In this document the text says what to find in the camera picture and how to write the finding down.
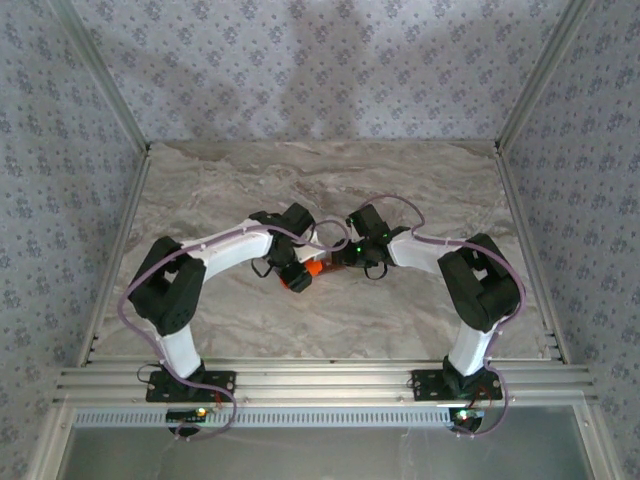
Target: blue floral wallpaper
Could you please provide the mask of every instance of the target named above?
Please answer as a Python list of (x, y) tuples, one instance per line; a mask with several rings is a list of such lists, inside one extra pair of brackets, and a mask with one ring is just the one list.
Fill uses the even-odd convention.
[(566, 0), (73, 0), (148, 140), (495, 138)]
[(0, 478), (72, 366), (139, 161), (40, 0), (0, 2)]
[(640, 478), (640, 4), (601, 0), (508, 153), (572, 359)]

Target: gray marble floor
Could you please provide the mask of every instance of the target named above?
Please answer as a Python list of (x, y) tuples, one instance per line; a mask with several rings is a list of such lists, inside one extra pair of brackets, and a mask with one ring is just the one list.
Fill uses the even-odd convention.
[[(117, 297), (158, 237), (199, 238), (233, 227), (257, 210), (281, 212), (297, 201), (316, 219), (344, 218), (366, 198), (399, 193), (425, 213), (429, 235), (490, 234), (530, 282), (489, 143), (313, 142), (156, 144), (116, 286), (95, 343), (102, 355), (148, 348), (116, 316)], [(388, 200), (378, 210), (395, 225), (415, 215)], [(323, 230), (324, 243), (339, 233)], [(505, 331), (496, 355), (547, 358), (535, 298)], [(127, 312), (136, 323), (133, 308)], [(460, 319), (440, 276), (393, 269), (378, 282), (361, 271), (318, 277), (302, 294), (249, 265), (207, 282), (192, 322), (200, 353), (217, 357), (366, 357), (440, 359)]]

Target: enclosure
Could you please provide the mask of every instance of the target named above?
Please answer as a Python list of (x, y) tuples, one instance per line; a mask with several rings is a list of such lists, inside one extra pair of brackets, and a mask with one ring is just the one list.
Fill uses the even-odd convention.
[[(194, 473), (211, 468), (202, 456), (211, 448), (227, 452), (220, 473), (242, 463), (234, 455), (253, 458), (242, 478), (448, 478), (479, 464), (493, 471), (507, 460), (492, 449), (516, 439), (549, 478), (640, 475), (640, 7), (0, 8), (0, 476), (174, 478), (192, 456), (202, 458)], [(240, 265), (204, 285), (191, 330), (207, 366), (237, 372), (247, 416), (211, 446), (165, 442), (167, 405), (145, 403), (136, 379), (153, 352), (116, 315), (153, 242), (206, 237), (292, 202), (316, 220), (344, 219), (380, 193), (414, 202), (424, 235), (488, 233), (522, 277), (527, 308), (492, 354), (513, 400), (501, 430), (466, 445), (442, 428), (446, 402), (411, 396), (407, 372), (437, 368), (460, 325), (441, 276), (392, 268), (374, 281), (347, 269), (294, 294)], [(401, 202), (375, 205), (393, 227), (416, 223)], [(325, 245), (339, 239), (331, 228), (318, 235)], [(130, 305), (125, 312), (149, 329)], [(391, 417), (357, 417), (362, 409)], [(495, 417), (500, 406), (486, 411)], [(251, 420), (255, 412), (270, 420)], [(315, 423), (286, 416), (300, 414)], [(366, 420), (337, 417), (347, 414)], [(552, 428), (570, 446), (566, 457), (541, 440)], [(352, 437), (380, 449), (380, 462), (387, 455), (388, 469), (359, 464)], [(314, 454), (301, 438), (323, 458), (343, 451), (344, 463), (325, 470), (303, 460)], [(82, 460), (103, 445), (106, 461), (125, 439), (134, 452), (148, 445), (147, 456), (134, 454), (118, 473)], [(422, 455), (436, 443), (439, 453)], [(297, 464), (285, 460), (292, 449)], [(157, 464), (166, 455), (175, 462)], [(260, 462), (282, 468), (261, 472)], [(508, 478), (533, 478), (535, 468), (508, 467)]]

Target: black mounting plate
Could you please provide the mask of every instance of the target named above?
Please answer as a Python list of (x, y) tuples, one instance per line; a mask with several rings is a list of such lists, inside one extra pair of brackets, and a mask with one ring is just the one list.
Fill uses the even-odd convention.
[[(205, 371), (198, 383), (215, 385), (234, 393), (236, 388), (236, 372), (233, 371)], [(222, 402), (229, 399), (220, 394)], [(212, 390), (190, 389), (178, 383), (169, 372), (159, 370), (149, 377), (147, 387), (147, 402), (149, 403), (214, 403), (216, 393)]]
[(491, 395), (491, 400), (502, 399), (502, 387), (498, 375), (487, 370), (479, 375), (461, 395), (457, 396), (453, 394), (451, 388), (445, 383), (443, 370), (413, 370), (411, 372), (410, 386), (413, 389), (413, 399), (416, 402), (434, 400), (472, 401), (476, 394), (479, 395), (478, 400), (485, 400), (487, 399), (486, 392)]

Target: purple cable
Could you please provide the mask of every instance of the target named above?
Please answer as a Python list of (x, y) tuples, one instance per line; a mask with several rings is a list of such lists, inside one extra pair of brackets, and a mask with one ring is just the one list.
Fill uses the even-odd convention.
[(493, 348), (495, 347), (495, 343), (496, 340), (498, 339), (498, 337), (501, 335), (502, 330), (504, 329), (505, 325), (507, 323), (509, 323), (511, 320), (513, 320), (514, 318), (516, 318), (525, 308), (527, 305), (527, 292), (525, 291), (524, 288), (524, 283), (522, 282), (522, 279), (520, 278), (520, 275), (518, 275), (518, 272), (515, 271), (515, 269), (509, 264), (509, 262), (507, 262), (504, 258), (502, 258), (500, 255), (496, 255), (494, 252), (492, 252), (491, 250), (488, 250), (480, 245), (476, 245), (474, 243), (469, 243), (469, 242), (464, 242), (461, 240), (447, 240), (447, 239), (443, 239), (443, 238), (427, 238), (427, 237), (421, 237), (420, 235), (418, 235), (416, 233), (416, 230), (420, 227), (423, 227), (426, 224), (426, 219), (424, 217), (424, 215), (422, 214), (422, 212), (420, 211), (420, 209), (410, 200), (407, 200), (404, 197), (401, 197), (400, 195), (395, 195), (392, 193), (389, 194), (380, 194), (380, 195), (375, 195), (374, 197), (371, 197), (369, 200), (367, 200), (366, 202), (364, 202), (360, 208), (364, 207), (365, 205), (370, 204), (371, 202), (375, 201), (375, 200), (380, 200), (383, 198), (394, 198), (396, 200), (400, 200), (401, 202), (406, 203), (407, 205), (409, 205), (420, 217), (420, 223), (418, 223), (417, 225), (415, 225), (413, 228), (411, 228), (411, 235), (413, 236), (413, 238), (415, 238), (416, 240), (418, 240), (419, 242), (423, 242), (423, 243), (428, 243), (431, 245), (441, 245), (441, 246), (452, 246), (452, 247), (464, 247), (464, 248), (469, 248), (472, 250), (475, 250), (476, 252), (482, 253), (484, 255), (486, 255), (487, 257), (491, 258), (492, 260), (496, 261), (498, 264), (500, 264), (511, 276), (511, 278), (513, 278), (513, 281), (516, 283), (516, 286), (518, 287), (518, 293), (520, 294), (520, 303), (518, 304), (518, 307), (515, 309), (515, 311), (507, 318), (505, 318), (502, 322), (500, 322), (498, 324), (498, 326), (496, 327), (493, 336), (491, 337), (491, 340), (489, 341), (489, 344), (487, 345), (487, 349), (485, 350), (485, 356), (483, 359), (483, 364), (484, 364), (484, 368), (486, 370), (488, 370), (489, 372), (493, 372), (498, 376), (498, 379), (500, 380), (500, 384), (502, 385), (502, 388), (504, 390), (504, 408), (502, 409), (502, 414), (500, 415), (500, 417), (498, 418), (498, 420), (496, 421), (496, 423), (494, 423), (493, 425), (491, 425), (491, 427), (489, 427), (486, 430), (483, 430), (482, 432), (479, 433), (474, 433), (471, 432), (470, 430), (467, 430), (466, 428), (462, 428), (462, 427), (456, 427), (456, 430), (459, 432), (462, 432), (466, 435), (473, 437), (479, 437), (479, 436), (483, 436), (483, 435), (487, 435), (491, 432), (493, 432), (494, 430), (496, 430), (504, 421), (504, 418), (507, 415), (507, 408), (509, 406), (509, 389), (507, 387), (507, 383), (504, 381), (504, 376), (502, 375), (502, 372), (500, 372), (498, 369), (493, 368), (492, 366), (489, 365), (489, 359), (491, 358), (491, 352), (493, 351)]
[[(200, 388), (200, 389), (204, 389), (204, 390), (211, 390), (211, 391), (214, 391), (214, 392), (218, 392), (218, 393), (223, 394), (229, 400), (231, 400), (231, 403), (233, 404), (233, 412), (231, 413), (231, 417), (229, 417), (229, 421), (225, 425), (223, 425), (222, 427), (220, 427), (217, 430), (214, 430), (211, 433), (198, 435), (197, 436), (197, 440), (206, 440), (206, 439), (215, 437), (217, 435), (220, 435), (221, 433), (226, 432), (227, 430), (229, 430), (231, 428), (231, 425), (235, 421), (235, 418), (236, 418), (236, 413), (238, 411), (238, 402), (236, 401), (236, 399), (233, 396), (233, 394), (229, 390), (227, 390), (225, 388), (217, 387), (215, 385), (207, 385), (205, 383), (191, 382), (191, 381), (189, 381), (189, 380), (187, 380), (185, 378), (180, 377), (178, 375), (178, 373), (173, 369), (173, 367), (171, 365), (169, 365), (169, 363), (166, 361), (166, 357), (164, 355), (164, 352), (162, 351), (160, 346), (156, 343), (154, 338), (151, 335), (149, 335), (147, 332), (142, 330), (141, 328), (135, 326), (127, 318), (127, 316), (124, 313), (125, 302), (129, 298), (129, 296), (133, 293), (133, 291), (136, 288), (138, 288), (140, 285), (142, 285), (142, 283), (144, 283), (149, 277), (151, 277), (151, 275), (153, 275), (160, 268), (164, 267), (166, 264), (168, 264), (169, 262), (173, 261), (177, 257), (179, 257), (181, 255), (184, 255), (186, 253), (189, 253), (189, 252), (193, 252), (195, 250), (200, 250), (200, 249), (203, 249), (203, 248), (210, 247), (211, 245), (215, 245), (217, 243), (220, 243), (220, 242), (223, 242), (225, 240), (229, 240), (229, 239), (232, 239), (232, 238), (235, 238), (235, 237), (239, 237), (239, 236), (245, 235), (247, 233), (274, 231), (274, 232), (282, 233), (282, 234), (284, 234), (284, 235), (286, 235), (288, 237), (291, 237), (294, 240), (296, 240), (296, 242), (299, 242), (301, 244), (305, 244), (305, 245), (309, 245), (309, 246), (311, 246), (313, 248), (317, 248), (318, 250), (323, 250), (323, 251), (326, 251), (326, 252), (337, 252), (337, 251), (339, 251), (340, 249), (344, 248), (347, 245), (347, 242), (348, 242), (348, 240), (350, 238), (349, 231), (347, 230), (347, 228), (342, 223), (338, 222), (337, 220), (329, 219), (329, 220), (324, 220), (324, 221), (321, 222), (321, 224), (327, 224), (327, 223), (331, 223), (333, 225), (338, 225), (342, 229), (342, 231), (343, 231), (343, 233), (345, 235), (343, 237), (342, 241), (340, 243), (338, 243), (334, 247), (325, 247), (324, 245), (318, 245), (318, 244), (312, 243), (312, 242), (310, 242), (308, 240), (305, 240), (302, 237), (294, 235), (293, 233), (289, 232), (288, 230), (285, 230), (284, 228), (276, 227), (274, 225), (253, 225), (253, 226), (250, 226), (250, 227), (245, 227), (245, 228), (239, 228), (237, 230), (232, 230), (232, 231), (224, 233), (224, 234), (222, 234), (222, 235), (220, 235), (220, 236), (218, 236), (216, 238), (212, 238), (211, 240), (208, 240), (206, 242), (182, 248), (182, 249), (180, 249), (180, 250), (178, 250), (178, 251), (176, 251), (176, 252), (174, 252), (174, 253), (166, 256), (166, 257), (164, 257), (162, 260), (160, 260), (158, 263), (156, 263), (153, 267), (151, 267), (149, 270), (147, 270), (142, 275), (140, 275), (140, 277), (138, 277), (135, 281), (133, 281), (131, 283), (131, 285), (129, 285), (127, 287), (127, 289), (124, 291), (124, 293), (120, 296), (120, 299), (118, 300), (118, 306), (117, 306), (118, 317), (120, 317), (120, 320), (122, 321), (122, 323), (125, 324), (125, 326), (127, 326), (129, 329), (133, 330), (140, 338), (142, 338), (145, 342), (147, 342), (151, 346), (151, 348), (153, 349), (155, 354), (158, 356), (158, 358), (160, 360), (160, 363), (171, 374), (171, 376), (173, 376), (173, 378), (175, 378), (178, 382), (180, 382), (183, 385), (186, 385), (188, 387)], [(184, 428), (185, 426), (188, 426), (188, 424), (180, 425), (176, 429), (176, 435), (178, 434), (180, 429)]]

